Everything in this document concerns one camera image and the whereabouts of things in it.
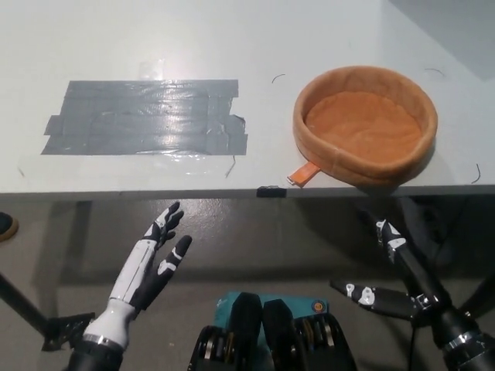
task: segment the white robotic hand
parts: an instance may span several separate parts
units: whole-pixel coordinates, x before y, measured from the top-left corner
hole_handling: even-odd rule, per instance
[[[118,275],[105,311],[84,332],[83,340],[124,352],[128,326],[145,310],[172,278],[192,242],[184,236],[160,265],[153,267],[156,252],[176,234],[172,230],[184,216],[179,202],[165,210],[132,249]]]

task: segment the robotic hand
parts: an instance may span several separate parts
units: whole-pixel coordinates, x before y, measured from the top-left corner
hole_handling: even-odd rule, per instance
[[[330,285],[368,311],[410,321],[415,327],[431,326],[448,370],[494,370],[495,339],[482,332],[472,316],[481,298],[491,295],[488,290],[493,287],[493,278],[459,310],[421,252],[388,220],[363,211],[368,223],[375,226],[378,244],[401,275],[408,293],[345,281],[332,281]]]
[[[105,311],[90,323],[70,357],[67,371],[118,371],[129,343],[128,326],[167,285],[192,242],[184,236],[158,266],[156,252],[176,234],[184,216],[179,203],[165,210],[132,249]]]

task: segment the tripod leg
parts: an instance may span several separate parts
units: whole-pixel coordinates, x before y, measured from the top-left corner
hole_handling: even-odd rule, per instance
[[[48,318],[29,301],[13,284],[0,274],[0,298],[26,320],[37,332],[46,337]]]

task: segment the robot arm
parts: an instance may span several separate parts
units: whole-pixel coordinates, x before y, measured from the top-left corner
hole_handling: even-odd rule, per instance
[[[156,252],[175,236],[184,215],[179,203],[165,210],[149,227],[118,275],[105,311],[84,331],[67,371],[117,371],[128,347],[128,326],[172,278],[192,242],[184,236],[166,259],[153,267]]]

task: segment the black shoe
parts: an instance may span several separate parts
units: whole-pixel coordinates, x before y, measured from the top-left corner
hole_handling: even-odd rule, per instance
[[[0,213],[0,242],[12,238],[19,229],[19,222],[9,214]]]

